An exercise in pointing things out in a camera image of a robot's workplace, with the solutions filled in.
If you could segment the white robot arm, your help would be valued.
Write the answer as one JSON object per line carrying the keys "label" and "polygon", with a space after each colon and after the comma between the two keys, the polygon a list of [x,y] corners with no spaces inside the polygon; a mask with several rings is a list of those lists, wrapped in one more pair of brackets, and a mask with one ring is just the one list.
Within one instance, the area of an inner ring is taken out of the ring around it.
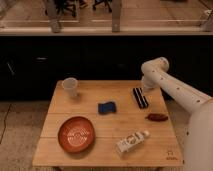
{"label": "white robot arm", "polygon": [[168,69],[165,57],[144,62],[142,87],[148,91],[159,86],[191,114],[183,171],[213,171],[213,97],[169,75]]}

